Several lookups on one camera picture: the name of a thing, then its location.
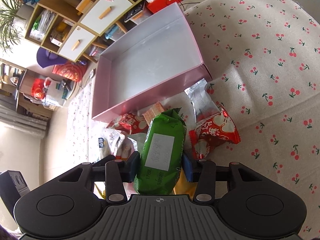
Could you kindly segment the green snack bag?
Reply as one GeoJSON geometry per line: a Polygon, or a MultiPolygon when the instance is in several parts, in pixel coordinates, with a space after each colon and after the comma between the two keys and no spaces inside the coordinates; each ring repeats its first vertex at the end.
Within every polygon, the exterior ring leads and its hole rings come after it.
{"type": "Polygon", "coordinates": [[[174,109],[153,118],[140,155],[134,188],[138,194],[171,194],[180,178],[186,124],[174,109]]]}

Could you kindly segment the silver foil packet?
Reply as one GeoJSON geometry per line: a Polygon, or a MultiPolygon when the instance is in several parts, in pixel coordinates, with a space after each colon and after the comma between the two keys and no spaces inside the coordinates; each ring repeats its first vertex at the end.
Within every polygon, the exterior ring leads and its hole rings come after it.
{"type": "Polygon", "coordinates": [[[206,91],[206,85],[207,81],[201,79],[184,90],[185,94],[191,100],[196,123],[216,114],[220,114],[219,108],[206,91]]]}

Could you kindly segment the orange wafer pack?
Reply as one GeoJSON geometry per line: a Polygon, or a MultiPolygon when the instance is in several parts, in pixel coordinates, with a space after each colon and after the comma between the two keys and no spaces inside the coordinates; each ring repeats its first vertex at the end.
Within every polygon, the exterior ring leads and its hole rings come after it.
{"type": "Polygon", "coordinates": [[[151,124],[151,121],[164,112],[164,108],[160,102],[153,104],[145,113],[142,114],[148,126],[151,124]]]}

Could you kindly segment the gold foil snack bar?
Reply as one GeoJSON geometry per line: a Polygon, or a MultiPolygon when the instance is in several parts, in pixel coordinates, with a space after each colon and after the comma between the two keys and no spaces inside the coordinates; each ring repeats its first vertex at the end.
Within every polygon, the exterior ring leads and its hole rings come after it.
{"type": "Polygon", "coordinates": [[[196,187],[197,183],[187,181],[184,171],[181,169],[180,178],[173,189],[173,194],[187,194],[190,199],[193,199],[196,187]]]}

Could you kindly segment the cherry print cloth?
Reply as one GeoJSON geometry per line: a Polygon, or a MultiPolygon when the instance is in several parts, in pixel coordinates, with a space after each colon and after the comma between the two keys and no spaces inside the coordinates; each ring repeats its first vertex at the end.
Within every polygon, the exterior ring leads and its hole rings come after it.
{"type": "Polygon", "coordinates": [[[319,21],[297,0],[205,0],[184,12],[241,141],[209,154],[238,161],[304,200],[303,239],[319,236],[319,21]]]}

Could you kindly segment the pink cardboard box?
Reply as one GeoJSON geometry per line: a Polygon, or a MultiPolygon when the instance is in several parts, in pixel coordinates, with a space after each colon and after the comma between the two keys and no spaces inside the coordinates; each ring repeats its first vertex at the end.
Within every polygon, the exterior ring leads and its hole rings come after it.
{"type": "Polygon", "coordinates": [[[92,119],[110,123],[212,79],[180,7],[150,16],[99,57],[92,119]]]}

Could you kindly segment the green potted plant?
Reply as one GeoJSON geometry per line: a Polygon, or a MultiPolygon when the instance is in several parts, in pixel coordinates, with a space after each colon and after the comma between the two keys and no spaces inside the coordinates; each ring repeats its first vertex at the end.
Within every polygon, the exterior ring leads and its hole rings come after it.
{"type": "Polygon", "coordinates": [[[24,0],[1,0],[1,50],[12,51],[21,38],[21,31],[14,25],[14,19],[25,20],[18,16],[18,10],[25,5],[24,0]]]}

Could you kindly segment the red snack packet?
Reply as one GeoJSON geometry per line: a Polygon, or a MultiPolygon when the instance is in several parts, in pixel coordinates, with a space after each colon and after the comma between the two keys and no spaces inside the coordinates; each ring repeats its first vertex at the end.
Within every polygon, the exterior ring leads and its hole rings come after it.
{"type": "Polygon", "coordinates": [[[205,159],[225,142],[238,144],[241,141],[236,125],[224,107],[219,113],[202,118],[195,129],[189,131],[189,138],[195,159],[205,159]]]}
{"type": "Polygon", "coordinates": [[[137,134],[145,132],[148,129],[148,124],[144,117],[129,113],[112,120],[107,128],[123,131],[127,134],[137,134]]]}

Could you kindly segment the wooden drawer cabinet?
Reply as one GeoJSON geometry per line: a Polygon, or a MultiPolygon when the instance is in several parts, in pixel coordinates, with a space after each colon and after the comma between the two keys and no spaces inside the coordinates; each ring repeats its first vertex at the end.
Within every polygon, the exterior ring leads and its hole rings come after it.
{"type": "Polygon", "coordinates": [[[89,57],[85,50],[142,0],[94,0],[79,12],[64,0],[40,0],[27,25],[25,39],[70,61],[89,57]],[[31,35],[39,16],[53,13],[40,38],[31,35]]]}

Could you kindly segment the red gift box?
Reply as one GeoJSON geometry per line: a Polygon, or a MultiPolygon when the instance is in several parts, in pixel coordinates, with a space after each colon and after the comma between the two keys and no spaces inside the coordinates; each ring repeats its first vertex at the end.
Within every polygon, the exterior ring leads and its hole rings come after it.
{"type": "Polygon", "coordinates": [[[153,0],[146,3],[146,7],[153,13],[157,13],[165,7],[173,4],[180,3],[182,0],[153,0]]]}

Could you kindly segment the white shopping bag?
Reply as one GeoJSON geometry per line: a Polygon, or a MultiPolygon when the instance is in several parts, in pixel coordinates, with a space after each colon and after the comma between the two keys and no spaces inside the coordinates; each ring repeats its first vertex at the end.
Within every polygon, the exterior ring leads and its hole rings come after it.
{"type": "Polygon", "coordinates": [[[74,92],[76,83],[69,79],[55,81],[49,77],[44,80],[45,97],[42,104],[46,107],[63,107],[74,92]]]}

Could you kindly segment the purple hat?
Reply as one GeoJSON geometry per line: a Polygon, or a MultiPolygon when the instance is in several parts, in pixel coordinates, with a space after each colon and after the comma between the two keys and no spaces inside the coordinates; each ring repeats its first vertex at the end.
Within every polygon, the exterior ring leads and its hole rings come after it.
{"type": "Polygon", "coordinates": [[[41,68],[46,68],[50,66],[54,66],[57,64],[65,64],[67,59],[57,55],[54,52],[46,50],[40,47],[36,54],[37,63],[41,68]]]}

